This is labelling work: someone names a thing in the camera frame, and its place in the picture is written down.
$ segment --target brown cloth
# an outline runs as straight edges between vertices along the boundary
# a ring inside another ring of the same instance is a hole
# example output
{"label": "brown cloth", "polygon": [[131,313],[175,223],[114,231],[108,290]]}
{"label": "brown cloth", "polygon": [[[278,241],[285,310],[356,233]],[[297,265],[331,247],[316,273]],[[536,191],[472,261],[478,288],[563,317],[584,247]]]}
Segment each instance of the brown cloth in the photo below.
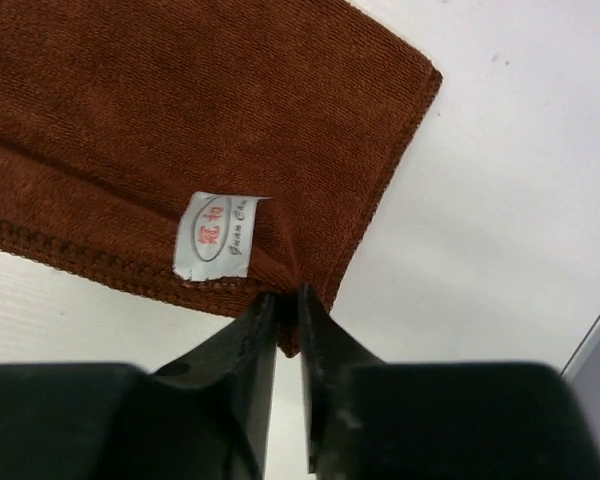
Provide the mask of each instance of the brown cloth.
{"label": "brown cloth", "polygon": [[[0,0],[0,250],[221,315],[301,282],[330,307],[440,82],[342,0]],[[272,197],[248,279],[173,273],[196,191]]]}

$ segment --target white surface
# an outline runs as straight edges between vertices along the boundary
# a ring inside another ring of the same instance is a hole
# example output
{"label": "white surface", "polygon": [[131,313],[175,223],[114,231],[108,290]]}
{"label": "white surface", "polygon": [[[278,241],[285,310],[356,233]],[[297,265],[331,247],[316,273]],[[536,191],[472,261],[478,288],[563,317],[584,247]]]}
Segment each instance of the white surface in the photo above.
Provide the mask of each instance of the white surface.
{"label": "white surface", "polygon": [[[445,76],[333,310],[387,360],[562,368],[600,312],[600,0],[358,0]],[[155,368],[226,323],[0,254],[0,362]],[[304,478],[297,360],[268,478]]]}

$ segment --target white table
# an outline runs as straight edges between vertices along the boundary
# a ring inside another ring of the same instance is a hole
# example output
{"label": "white table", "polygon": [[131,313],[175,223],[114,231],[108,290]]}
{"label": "white table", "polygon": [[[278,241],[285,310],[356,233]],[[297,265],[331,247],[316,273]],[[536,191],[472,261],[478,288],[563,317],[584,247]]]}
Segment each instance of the white table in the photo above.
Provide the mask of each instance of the white table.
{"label": "white table", "polygon": [[[562,368],[600,312],[600,0],[357,0],[445,76],[333,316],[391,361]],[[0,253],[0,362],[148,369],[228,322]],[[268,478],[305,478],[299,362]]]}

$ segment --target towel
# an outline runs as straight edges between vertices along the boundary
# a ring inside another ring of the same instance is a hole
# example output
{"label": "towel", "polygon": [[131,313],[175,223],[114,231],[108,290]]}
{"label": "towel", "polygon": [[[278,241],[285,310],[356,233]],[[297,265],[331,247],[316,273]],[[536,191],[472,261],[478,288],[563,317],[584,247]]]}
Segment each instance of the towel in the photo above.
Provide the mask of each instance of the towel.
{"label": "towel", "polygon": [[[343,0],[0,0],[0,250],[219,315],[305,282],[330,308],[440,82]],[[174,274],[195,192],[269,198],[246,278]]]}

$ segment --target white label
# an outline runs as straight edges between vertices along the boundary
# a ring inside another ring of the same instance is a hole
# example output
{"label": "white label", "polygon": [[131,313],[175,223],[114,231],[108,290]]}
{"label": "white label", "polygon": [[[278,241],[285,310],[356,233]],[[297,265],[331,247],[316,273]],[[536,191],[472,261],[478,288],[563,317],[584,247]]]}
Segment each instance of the white label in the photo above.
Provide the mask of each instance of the white label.
{"label": "white label", "polygon": [[246,277],[256,205],[262,199],[195,193],[178,227],[173,271],[196,282]]}

